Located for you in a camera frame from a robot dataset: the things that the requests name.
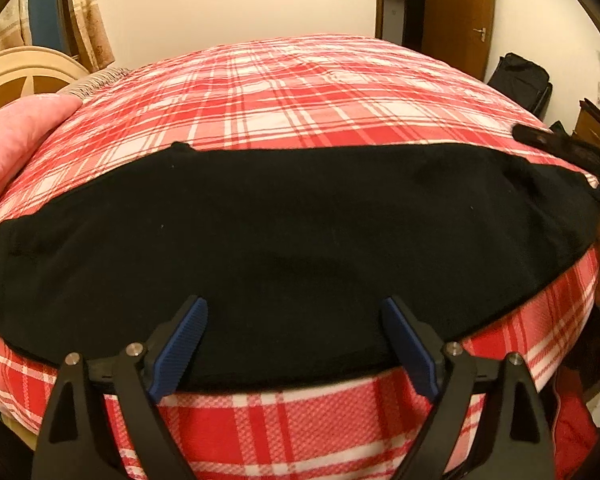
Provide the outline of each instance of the pink pillow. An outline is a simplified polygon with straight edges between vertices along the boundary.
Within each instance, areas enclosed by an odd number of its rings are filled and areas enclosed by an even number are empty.
[[[31,150],[40,145],[46,134],[81,105],[82,100],[74,95],[38,94],[0,108],[0,182],[24,155],[33,154]]]

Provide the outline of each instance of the door handle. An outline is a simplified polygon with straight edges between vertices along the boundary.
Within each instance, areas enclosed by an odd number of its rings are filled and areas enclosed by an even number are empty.
[[[482,40],[483,43],[485,41],[487,41],[487,28],[486,27],[474,28],[474,32],[480,32],[480,39]]]

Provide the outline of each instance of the black suitcase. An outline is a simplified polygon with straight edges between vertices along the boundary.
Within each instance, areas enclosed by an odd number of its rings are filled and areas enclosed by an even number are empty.
[[[539,119],[543,118],[554,89],[544,68],[512,52],[500,58],[488,85]]]

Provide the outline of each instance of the black cloth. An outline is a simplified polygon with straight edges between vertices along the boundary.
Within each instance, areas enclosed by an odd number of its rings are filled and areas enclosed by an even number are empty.
[[[475,146],[176,143],[0,224],[0,336],[112,356],[198,294],[182,389],[329,383],[396,364],[383,298],[469,335],[572,266],[599,212],[581,174]]]

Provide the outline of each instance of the plaid bedspread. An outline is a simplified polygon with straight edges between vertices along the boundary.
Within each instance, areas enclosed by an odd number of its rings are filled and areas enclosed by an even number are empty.
[[[541,126],[483,83],[384,41],[319,35],[218,46],[140,68],[91,98],[8,189],[0,222],[175,140],[204,150],[464,142],[569,167],[513,141],[516,122]],[[521,352],[542,387],[587,320],[597,270],[590,250],[466,347],[495,358]],[[0,339],[0,410],[37,431],[54,378]],[[142,479],[116,397],[106,404],[128,473]],[[449,467],[465,458],[480,407],[474,397]],[[304,390],[176,394],[159,409],[200,479],[305,480],[387,478],[429,405],[395,369]]]

